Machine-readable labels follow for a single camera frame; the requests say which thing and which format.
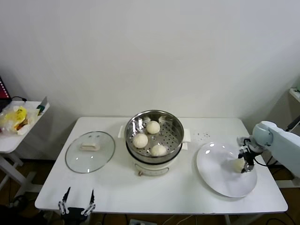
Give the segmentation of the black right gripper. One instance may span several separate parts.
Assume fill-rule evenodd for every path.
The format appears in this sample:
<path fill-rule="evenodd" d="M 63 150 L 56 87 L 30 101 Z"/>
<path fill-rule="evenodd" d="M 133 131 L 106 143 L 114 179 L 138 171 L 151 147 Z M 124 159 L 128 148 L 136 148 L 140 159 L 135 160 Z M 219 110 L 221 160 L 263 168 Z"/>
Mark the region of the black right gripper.
<path fill-rule="evenodd" d="M 255 154 L 246 150 L 239 150 L 238 159 L 245 160 L 245 164 L 241 173 L 251 172 L 253 170 Z"/>

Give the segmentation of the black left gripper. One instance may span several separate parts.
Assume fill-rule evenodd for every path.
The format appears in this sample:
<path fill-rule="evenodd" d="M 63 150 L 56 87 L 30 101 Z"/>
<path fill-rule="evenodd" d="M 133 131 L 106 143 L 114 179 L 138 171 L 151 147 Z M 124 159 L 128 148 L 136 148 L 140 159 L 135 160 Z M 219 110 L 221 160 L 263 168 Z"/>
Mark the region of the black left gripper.
<path fill-rule="evenodd" d="M 63 198 L 61 201 L 58 203 L 58 207 L 60 210 L 60 214 L 62 215 L 62 219 L 64 222 L 84 222 L 87 220 L 89 214 L 93 212 L 95 209 L 95 196 L 94 196 L 94 190 L 91 192 L 91 197 L 90 197 L 90 203 L 87 208 L 74 208 L 74 207 L 69 207 L 67 206 L 66 202 L 68 199 L 68 195 L 70 192 L 69 187 L 67 189 L 67 192 L 64 194 Z"/>

